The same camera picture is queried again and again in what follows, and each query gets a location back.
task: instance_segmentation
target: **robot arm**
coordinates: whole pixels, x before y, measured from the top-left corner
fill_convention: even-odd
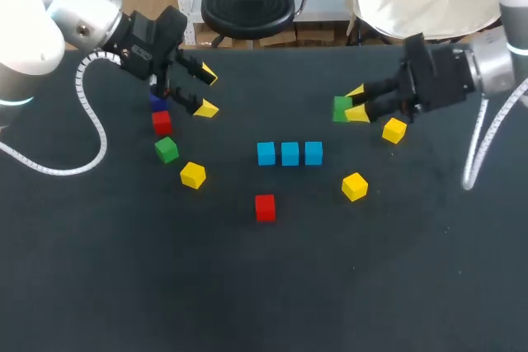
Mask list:
[[[179,63],[207,84],[215,74],[178,49],[186,17],[168,7],[155,21],[121,11],[122,0],[0,0],[0,128],[35,94],[38,76],[53,71],[64,55],[64,41],[89,53],[94,49],[121,57],[121,67],[141,80],[152,76],[153,93],[172,96],[191,113],[200,106],[173,90],[167,71]]]
[[[400,110],[411,121],[421,113],[465,100],[509,92],[528,77],[528,0],[501,0],[503,27],[478,35],[468,48],[429,50],[423,35],[404,41],[396,75],[351,92],[351,121],[374,122]]]

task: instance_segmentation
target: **blue block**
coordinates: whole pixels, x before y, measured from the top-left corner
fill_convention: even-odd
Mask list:
[[[152,92],[149,93],[150,106],[152,107],[152,112],[156,113],[158,111],[167,110],[167,101],[164,99],[158,98]]]
[[[304,164],[323,165],[323,142],[306,142],[304,144]]]
[[[280,145],[283,167],[297,167],[299,165],[299,144],[297,142],[285,142]]]
[[[273,142],[257,143],[258,165],[275,165],[275,144]]]

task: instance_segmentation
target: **green cube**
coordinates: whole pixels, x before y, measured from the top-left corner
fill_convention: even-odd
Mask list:
[[[349,96],[333,97],[333,109],[348,110],[352,107],[352,98]]]
[[[158,156],[166,164],[180,157],[180,154],[178,153],[178,146],[169,137],[163,138],[157,142],[155,146],[156,153],[158,153]]]
[[[347,123],[345,110],[352,107],[352,98],[349,96],[335,96],[333,97],[333,122]]]

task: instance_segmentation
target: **red block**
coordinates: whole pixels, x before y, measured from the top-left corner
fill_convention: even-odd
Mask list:
[[[152,122],[154,124],[154,131],[158,135],[172,134],[171,116],[168,111],[157,111],[152,113]]]
[[[273,194],[257,195],[255,197],[255,209],[257,210],[258,222],[275,222],[275,196]]]

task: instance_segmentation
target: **stool seat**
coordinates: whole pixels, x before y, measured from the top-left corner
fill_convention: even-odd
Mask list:
[[[204,23],[219,35],[258,40],[284,31],[294,20],[294,0],[202,0]]]

